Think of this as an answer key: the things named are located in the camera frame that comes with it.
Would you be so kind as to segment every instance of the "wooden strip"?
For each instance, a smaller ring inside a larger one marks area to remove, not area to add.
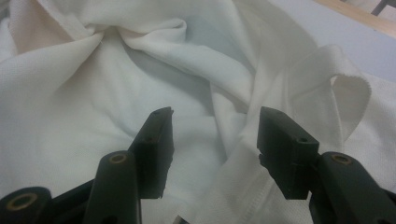
[[[387,21],[339,0],[315,0],[349,18],[396,38],[396,22]]]

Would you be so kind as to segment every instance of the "table surface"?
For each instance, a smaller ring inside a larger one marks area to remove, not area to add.
[[[270,1],[287,12],[319,46],[338,45],[361,71],[396,82],[394,24],[381,25],[376,20],[379,18],[362,15],[359,9],[341,1]]]

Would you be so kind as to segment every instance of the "white cloth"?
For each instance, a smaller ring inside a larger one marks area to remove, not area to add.
[[[259,165],[262,105],[288,113],[320,152],[351,154],[395,189],[394,84],[363,75],[336,46],[318,49],[270,2],[5,8],[0,196],[30,186],[56,196],[92,179],[101,157],[126,149],[148,114],[169,105],[176,151],[163,198],[142,202],[144,223],[309,223],[307,202],[284,200]]]

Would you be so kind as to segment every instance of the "towel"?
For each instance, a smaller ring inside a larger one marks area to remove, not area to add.
[[[0,1],[0,196],[57,196],[175,110],[175,154],[144,223],[310,223],[259,164],[261,106],[396,190],[395,84],[319,48],[262,0]]]

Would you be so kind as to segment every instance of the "black object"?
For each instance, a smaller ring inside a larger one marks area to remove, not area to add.
[[[257,147],[262,166],[286,199],[309,203],[314,223],[396,224],[395,195],[364,167],[337,152],[318,154],[318,141],[281,111],[262,107]]]
[[[173,110],[152,112],[128,150],[110,153],[94,180],[51,199],[45,188],[17,190],[0,201],[0,223],[141,223],[140,199],[163,196],[174,153]]]

